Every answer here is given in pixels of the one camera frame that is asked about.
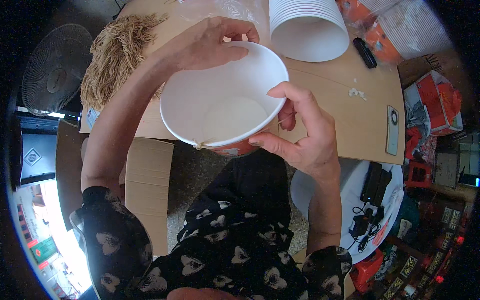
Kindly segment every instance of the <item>table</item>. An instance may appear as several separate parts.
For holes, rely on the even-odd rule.
[[[268,1],[264,9],[268,21]],[[134,0],[128,3],[120,14],[159,15],[168,12],[170,18],[153,29],[157,34],[154,43],[144,49],[144,56],[164,45],[173,37],[192,26],[178,12],[177,1]],[[350,40],[356,36],[350,33]],[[261,44],[270,47],[268,34],[261,33]],[[379,66],[367,69],[352,44],[341,57],[327,62],[308,63],[282,58],[288,68],[290,80],[312,90],[319,105],[330,113],[336,121],[338,155],[345,158],[378,161],[402,165],[405,151],[405,109],[400,78],[396,67]],[[349,97],[351,88],[363,91],[367,101],[360,97]],[[387,106],[398,110],[399,136],[398,154],[392,156],[385,152],[387,137]],[[84,107],[82,115],[88,108]],[[82,133],[89,133],[86,118],[82,118]],[[140,122],[136,136],[171,139],[176,138],[166,129],[159,109],[159,100],[152,101]],[[297,126],[291,132],[281,131],[280,137],[296,142],[307,136],[306,129],[297,115]]]

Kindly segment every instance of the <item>red cloth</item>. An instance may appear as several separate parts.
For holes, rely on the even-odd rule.
[[[407,153],[405,157],[413,159],[413,150],[415,150],[421,139],[420,130],[417,127],[409,128],[407,129],[407,136],[411,136],[411,139],[407,142]]]

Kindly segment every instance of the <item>fan grille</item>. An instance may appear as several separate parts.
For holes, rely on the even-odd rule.
[[[45,116],[64,108],[80,90],[92,61],[92,36],[77,24],[50,32],[33,51],[22,81],[28,111]]]

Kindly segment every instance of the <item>stack of paper bowls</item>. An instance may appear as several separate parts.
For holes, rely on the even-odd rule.
[[[405,0],[377,20],[406,60],[452,47],[439,19],[424,0]]]
[[[350,39],[335,0],[270,0],[270,37],[276,51],[294,60],[333,60]]]

